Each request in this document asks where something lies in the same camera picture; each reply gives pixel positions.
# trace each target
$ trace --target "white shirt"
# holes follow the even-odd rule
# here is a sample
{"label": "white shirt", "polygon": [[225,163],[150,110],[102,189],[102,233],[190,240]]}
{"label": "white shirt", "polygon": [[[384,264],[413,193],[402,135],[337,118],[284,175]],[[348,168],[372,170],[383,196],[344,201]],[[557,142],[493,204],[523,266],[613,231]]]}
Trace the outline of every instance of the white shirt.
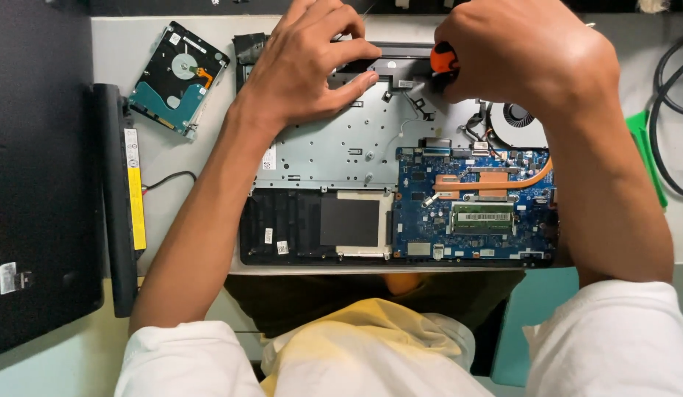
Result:
{"label": "white shirt", "polygon": [[[273,340],[262,385],[223,322],[140,329],[115,396],[491,395],[467,371],[472,336],[459,323],[369,301]],[[669,284],[590,285],[525,336],[527,396],[683,396],[683,317]]]}

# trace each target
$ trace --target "hard drive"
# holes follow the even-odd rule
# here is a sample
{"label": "hard drive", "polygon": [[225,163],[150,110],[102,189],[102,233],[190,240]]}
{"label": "hard drive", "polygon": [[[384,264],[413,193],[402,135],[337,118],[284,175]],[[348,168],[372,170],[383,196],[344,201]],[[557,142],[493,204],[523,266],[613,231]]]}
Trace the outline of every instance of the hard drive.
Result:
{"label": "hard drive", "polygon": [[231,60],[172,21],[128,98],[131,109],[195,138],[206,95]]}

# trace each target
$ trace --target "orange screwdriver handle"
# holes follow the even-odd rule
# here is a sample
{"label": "orange screwdriver handle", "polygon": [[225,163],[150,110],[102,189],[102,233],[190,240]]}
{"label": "orange screwdriver handle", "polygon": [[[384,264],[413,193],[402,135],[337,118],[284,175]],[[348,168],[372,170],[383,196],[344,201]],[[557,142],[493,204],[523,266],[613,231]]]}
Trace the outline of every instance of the orange screwdriver handle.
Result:
{"label": "orange screwdriver handle", "polygon": [[448,42],[439,42],[429,55],[429,63],[437,73],[446,73],[459,69],[459,59]]}

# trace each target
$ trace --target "desk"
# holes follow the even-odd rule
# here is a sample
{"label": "desk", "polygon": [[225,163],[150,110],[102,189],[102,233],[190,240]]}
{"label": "desk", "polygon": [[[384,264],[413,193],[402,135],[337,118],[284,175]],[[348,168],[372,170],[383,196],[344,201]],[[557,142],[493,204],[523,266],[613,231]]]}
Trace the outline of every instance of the desk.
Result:
{"label": "desk", "polygon": [[[146,17],[93,18],[94,82],[112,83],[127,95],[150,58],[152,44],[170,21],[177,20],[233,59],[231,38],[254,32],[270,32],[278,17]],[[366,20],[367,39],[373,41],[432,42],[434,28],[442,16],[370,16]],[[615,45],[621,61],[621,103],[626,115],[643,110],[652,95],[654,68],[660,55],[683,35],[683,14],[596,14],[585,21],[596,22]],[[666,72],[683,63],[683,51],[672,57]],[[140,133],[140,159],[143,181],[153,183],[182,170],[199,174],[211,152],[228,105],[236,94],[233,65],[222,82],[211,92],[202,116],[197,139],[189,142],[136,114],[135,128]],[[672,89],[672,98],[683,105],[683,78]],[[472,101],[462,106],[475,106]],[[663,157],[683,185],[683,117],[663,110],[659,129]],[[141,273],[147,269],[175,215],[192,186],[186,177],[174,179],[144,197],[148,249],[139,261]],[[675,259],[683,264],[683,199],[669,193],[666,213],[675,245]],[[236,274],[311,274],[379,273],[408,271],[458,271],[457,268],[341,268],[295,266],[246,266],[234,254],[231,273]]]}

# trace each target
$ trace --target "yellow battery label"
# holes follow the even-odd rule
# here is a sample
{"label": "yellow battery label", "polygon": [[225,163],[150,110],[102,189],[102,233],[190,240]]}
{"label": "yellow battery label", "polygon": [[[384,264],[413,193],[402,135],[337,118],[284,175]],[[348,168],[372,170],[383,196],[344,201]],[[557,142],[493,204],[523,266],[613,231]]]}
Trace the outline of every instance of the yellow battery label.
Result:
{"label": "yellow battery label", "polygon": [[128,169],[130,219],[133,223],[133,248],[145,249],[145,215],[143,213],[143,192],[140,188],[138,132],[135,129],[125,129],[123,132],[125,134],[125,155]]}

